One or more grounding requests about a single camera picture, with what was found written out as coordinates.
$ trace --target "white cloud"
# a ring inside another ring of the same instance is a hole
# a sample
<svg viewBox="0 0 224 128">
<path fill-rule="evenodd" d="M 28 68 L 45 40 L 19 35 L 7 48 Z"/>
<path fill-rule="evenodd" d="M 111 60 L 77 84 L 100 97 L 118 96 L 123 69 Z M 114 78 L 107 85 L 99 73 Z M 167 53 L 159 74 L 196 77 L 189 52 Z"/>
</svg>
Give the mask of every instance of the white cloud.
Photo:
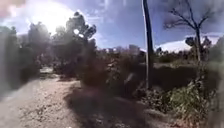
<svg viewBox="0 0 224 128">
<path fill-rule="evenodd" d="M 217 33 L 217 32 L 211 32 L 211 33 L 206 33 L 206 34 L 201 34 L 202 38 L 201 40 L 204 40 L 203 36 L 207 36 L 209 40 L 212 41 L 212 44 L 216 44 L 218 39 L 223 36 L 224 34 L 222 33 Z M 163 51 L 169 51 L 169 52 L 179 52 L 181 50 L 189 50 L 190 46 L 188 46 L 185 43 L 185 39 L 179 40 L 179 41 L 173 41 L 173 42 L 167 42 L 161 45 L 156 46 L 156 48 L 161 47 Z"/>
<path fill-rule="evenodd" d="M 77 1 L 73 7 L 78 9 L 79 4 L 81 2 Z M 54 0 L 27 0 L 20 7 L 11 6 L 9 8 L 11 15 L 5 18 L 0 25 L 15 26 L 18 33 L 24 33 L 28 30 L 30 23 L 42 22 L 51 33 L 54 33 L 57 26 L 65 26 L 66 21 L 73 16 L 75 11 L 77 10 L 71 10 L 66 5 Z M 81 13 L 90 24 L 103 20 L 100 14 L 93 16 L 86 12 Z"/>
<path fill-rule="evenodd" d="M 103 9 L 95 10 L 95 14 L 101 17 L 102 22 L 114 23 L 121 9 L 128 5 L 127 0 L 103 0 L 98 3 Z"/>
<path fill-rule="evenodd" d="M 108 43 L 108 40 L 106 38 L 104 38 L 103 35 L 100 33 L 96 33 L 93 36 L 93 38 L 96 39 L 97 46 L 100 48 L 105 47 L 105 45 Z"/>
</svg>

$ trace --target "blue sky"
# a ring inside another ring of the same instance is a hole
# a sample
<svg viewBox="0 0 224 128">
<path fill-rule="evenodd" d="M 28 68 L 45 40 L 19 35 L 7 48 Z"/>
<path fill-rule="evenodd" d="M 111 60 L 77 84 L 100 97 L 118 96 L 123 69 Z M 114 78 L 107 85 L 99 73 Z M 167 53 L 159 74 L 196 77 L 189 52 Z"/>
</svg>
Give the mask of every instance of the blue sky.
<svg viewBox="0 0 224 128">
<path fill-rule="evenodd" d="M 167 42 L 176 42 L 175 45 L 178 45 L 177 42 L 186 35 L 194 34 L 188 28 L 164 30 L 164 15 L 158 11 L 156 5 L 155 0 L 149 0 L 154 46 Z M 19 33 L 24 33 L 31 22 L 41 21 L 52 32 L 56 26 L 64 25 L 77 10 L 85 16 L 89 24 L 97 26 L 94 37 L 99 47 L 136 44 L 145 48 L 141 0 L 27 0 L 20 6 L 10 5 L 10 15 L 1 19 L 1 24 L 15 26 Z M 222 30 L 223 27 L 219 26 L 203 32 L 220 33 Z"/>
</svg>

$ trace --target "foliage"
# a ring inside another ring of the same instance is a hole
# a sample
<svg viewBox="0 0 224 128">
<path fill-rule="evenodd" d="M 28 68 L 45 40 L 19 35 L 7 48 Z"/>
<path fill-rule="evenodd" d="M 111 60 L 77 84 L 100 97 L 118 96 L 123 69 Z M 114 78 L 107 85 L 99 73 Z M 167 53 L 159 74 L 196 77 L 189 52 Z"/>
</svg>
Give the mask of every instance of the foliage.
<svg viewBox="0 0 224 128">
<path fill-rule="evenodd" d="M 8 30 L 4 30 L 6 34 L 5 40 L 5 53 L 3 55 L 5 59 L 5 71 L 6 78 L 10 85 L 14 85 L 19 82 L 19 69 L 18 69 L 18 44 L 17 44 L 17 36 L 16 30 L 14 27 Z"/>
<path fill-rule="evenodd" d="M 196 125 L 207 117 L 211 94 L 206 97 L 202 81 L 196 80 L 187 87 L 169 92 L 169 104 L 178 117 Z"/>
<path fill-rule="evenodd" d="M 135 62 L 133 61 L 132 55 L 109 54 L 109 56 L 111 60 L 106 68 L 106 85 L 110 91 L 122 93 L 124 81 L 129 73 L 131 73 L 131 67 Z"/>
<path fill-rule="evenodd" d="M 66 22 L 66 28 L 57 28 L 51 46 L 55 58 L 55 71 L 71 77 L 81 76 L 82 70 L 91 68 L 91 60 L 96 54 L 96 43 L 91 37 L 95 33 L 96 26 L 89 27 L 78 12 Z"/>
<path fill-rule="evenodd" d="M 210 61 L 216 61 L 216 62 L 222 62 L 223 60 L 223 47 L 224 47 L 224 37 L 221 37 L 216 45 L 210 48 L 209 50 L 209 60 Z"/>
<path fill-rule="evenodd" d="M 41 55 L 46 52 L 50 42 L 50 33 L 46 26 L 39 22 L 38 24 L 30 25 L 27 36 L 29 47 L 34 52 L 36 59 L 40 59 Z"/>
<path fill-rule="evenodd" d="M 18 51 L 20 80 L 26 82 L 39 73 L 41 64 L 36 60 L 36 54 L 29 45 L 21 45 Z"/>
<path fill-rule="evenodd" d="M 175 61 L 195 61 L 196 60 L 196 40 L 193 37 L 188 37 L 185 40 L 185 43 L 191 48 L 189 51 L 179 51 L 179 52 L 168 52 L 163 51 L 161 48 L 158 48 L 155 52 L 155 62 L 158 63 L 173 63 Z M 201 59 L 207 61 L 209 58 L 209 53 L 212 50 L 212 54 L 218 54 L 215 51 L 215 47 L 211 46 L 211 41 L 208 37 L 205 36 L 205 39 L 201 45 Z"/>
<path fill-rule="evenodd" d="M 157 89 L 150 89 L 144 92 L 145 96 L 141 98 L 141 103 L 147 105 L 150 109 L 158 110 L 160 112 L 167 113 L 169 111 L 169 100 L 165 92 Z"/>
</svg>

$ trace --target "cloud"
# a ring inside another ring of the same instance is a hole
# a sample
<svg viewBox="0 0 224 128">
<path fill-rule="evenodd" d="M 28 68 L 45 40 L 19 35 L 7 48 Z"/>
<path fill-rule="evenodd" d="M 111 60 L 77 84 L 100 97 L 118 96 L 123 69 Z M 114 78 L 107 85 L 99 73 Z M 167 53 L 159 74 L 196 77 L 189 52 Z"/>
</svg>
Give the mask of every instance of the cloud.
<svg viewBox="0 0 224 128">
<path fill-rule="evenodd" d="M 74 9 L 78 9 L 80 2 L 75 4 Z M 73 16 L 77 10 L 71 10 L 63 3 L 54 0 L 27 0 L 23 6 L 17 7 L 11 5 L 9 7 L 10 16 L 4 18 L 0 25 L 15 26 L 18 33 L 25 33 L 29 29 L 31 23 L 39 21 L 45 24 L 48 30 L 54 33 L 57 26 L 65 26 L 66 21 Z M 80 11 L 87 23 L 95 24 L 103 21 L 102 15 L 95 15 Z"/>
<path fill-rule="evenodd" d="M 217 33 L 217 32 L 211 32 L 206 34 L 201 34 L 202 38 L 201 40 L 204 40 L 203 36 L 207 36 L 209 40 L 212 41 L 212 44 L 216 44 L 218 39 L 223 36 L 223 33 Z M 190 46 L 188 46 L 185 43 L 185 39 L 179 40 L 179 41 L 173 41 L 173 42 L 167 42 L 161 45 L 156 46 L 156 48 L 161 47 L 163 51 L 169 51 L 169 52 L 179 52 L 181 50 L 190 50 Z"/>
<path fill-rule="evenodd" d="M 105 44 L 108 43 L 108 40 L 106 38 L 104 38 L 104 36 L 100 33 L 96 33 L 93 38 L 96 39 L 96 43 L 97 43 L 97 46 L 100 47 L 100 48 L 104 48 L 105 47 Z"/>
<path fill-rule="evenodd" d="M 96 15 L 101 17 L 103 23 L 114 23 L 121 10 L 128 5 L 127 0 L 96 0 L 101 9 L 96 9 Z"/>
<path fill-rule="evenodd" d="M 1 0 L 0 2 L 0 18 L 5 18 L 10 15 L 9 7 L 20 6 L 26 3 L 26 0 Z"/>
</svg>

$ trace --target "dirt road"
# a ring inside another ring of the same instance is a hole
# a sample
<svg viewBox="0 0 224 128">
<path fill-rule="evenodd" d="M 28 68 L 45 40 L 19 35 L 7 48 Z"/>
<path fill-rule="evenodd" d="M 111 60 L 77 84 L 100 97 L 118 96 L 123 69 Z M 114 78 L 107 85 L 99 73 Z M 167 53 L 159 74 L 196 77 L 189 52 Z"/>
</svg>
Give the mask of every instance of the dirt road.
<svg viewBox="0 0 224 128">
<path fill-rule="evenodd" d="M 34 80 L 0 102 L 0 128 L 165 128 L 158 114 L 139 116 L 132 103 L 72 91 L 77 81 Z"/>
</svg>

